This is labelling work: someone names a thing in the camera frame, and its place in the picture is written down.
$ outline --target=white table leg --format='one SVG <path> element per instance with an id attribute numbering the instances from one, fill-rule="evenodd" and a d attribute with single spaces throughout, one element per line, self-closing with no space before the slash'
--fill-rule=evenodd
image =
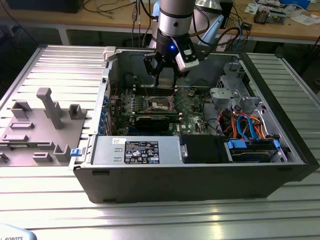
<path id="1" fill-rule="evenodd" d="M 60 38 L 61 38 L 62 45 L 70 45 L 69 37 L 68 37 L 68 34 L 67 34 L 67 29 L 58 28 L 58 31 L 59 31 L 59 35 L 60 35 Z"/>

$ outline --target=blue cable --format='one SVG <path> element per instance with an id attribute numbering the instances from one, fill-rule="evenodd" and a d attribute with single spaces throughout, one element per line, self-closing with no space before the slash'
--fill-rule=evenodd
<path id="1" fill-rule="evenodd" d="M 256 134 L 256 132 L 254 131 L 254 125 L 252 124 L 252 121 L 251 121 L 250 117 L 248 117 L 248 116 L 246 116 L 246 115 L 241 115 L 241 116 L 239 116 L 239 117 L 238 117 L 238 120 L 236 121 L 236 129 L 238 130 L 239 134 L 240 134 L 243 138 L 245 138 L 245 140 L 249 141 L 249 138 L 248 138 L 246 135 L 244 135 L 244 134 L 242 133 L 241 129 L 240 129 L 240 121 L 241 121 L 241 119 L 244 118 L 244 117 L 246 117 L 247 120 L 248 120 L 248 124 L 249 124 L 250 133 L 251 133 L 252 138 L 253 138 L 253 139 L 259 139 L 258 136 L 257 136 L 257 134 Z"/>
<path id="2" fill-rule="evenodd" d="M 242 29 L 241 29 L 240 23 L 237 20 L 234 20 L 234 21 L 238 24 L 239 31 L 240 31 L 239 41 L 237 42 L 235 49 L 233 50 L 235 52 L 238 49 L 239 44 L 241 43 Z"/>

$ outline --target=blue drive bracket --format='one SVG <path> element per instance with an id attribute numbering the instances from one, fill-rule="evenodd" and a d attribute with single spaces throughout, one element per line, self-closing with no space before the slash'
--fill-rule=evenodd
<path id="1" fill-rule="evenodd" d="M 247 144 L 244 140 L 230 140 L 227 143 L 229 149 L 246 149 Z"/>

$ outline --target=white sticker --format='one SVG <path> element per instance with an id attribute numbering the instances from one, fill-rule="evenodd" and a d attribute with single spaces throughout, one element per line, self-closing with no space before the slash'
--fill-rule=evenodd
<path id="1" fill-rule="evenodd" d="M 112 138 L 112 144 L 125 144 L 126 138 Z"/>

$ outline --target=slotted aluminum surface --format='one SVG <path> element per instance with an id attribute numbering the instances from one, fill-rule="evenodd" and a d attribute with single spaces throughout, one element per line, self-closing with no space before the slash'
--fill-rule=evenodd
<path id="1" fill-rule="evenodd" d="M 78 47 L 49 45 L 38 49 L 29 61 L 24 76 L 0 111 L 0 136 L 13 114 L 10 108 L 16 101 L 27 101 L 31 108 L 44 108 L 36 97 L 39 88 L 51 88 L 51 98 L 61 108 L 80 104 L 87 109 L 79 146 L 87 144 L 88 132 L 98 96 L 102 72 L 104 47 Z"/>
<path id="2" fill-rule="evenodd" d="M 48 49 L 59 51 L 61 47 Z M 63 63 L 67 60 L 61 58 L 55 64 L 62 67 L 69 64 Z M 48 68 L 47 63 L 40 59 L 36 66 Z M 70 64 L 72 68 L 81 67 L 74 61 Z M 99 64 L 90 64 L 100 69 Z M 86 82 L 75 86 L 91 89 L 95 84 L 90 79 L 82 81 Z M 26 86 L 40 84 L 35 81 Z M 23 88 L 23 93 L 32 91 Z M 302 182 L 286 184 L 264 199 L 94 204 L 66 166 L 1 167 L 0 199 L 0 221 L 30 229 L 38 240 L 320 239 L 319 171 Z"/>
<path id="3" fill-rule="evenodd" d="M 284 59 L 248 53 L 273 95 L 320 162 L 320 103 L 317 96 Z M 256 96 L 254 85 L 250 86 Z"/>

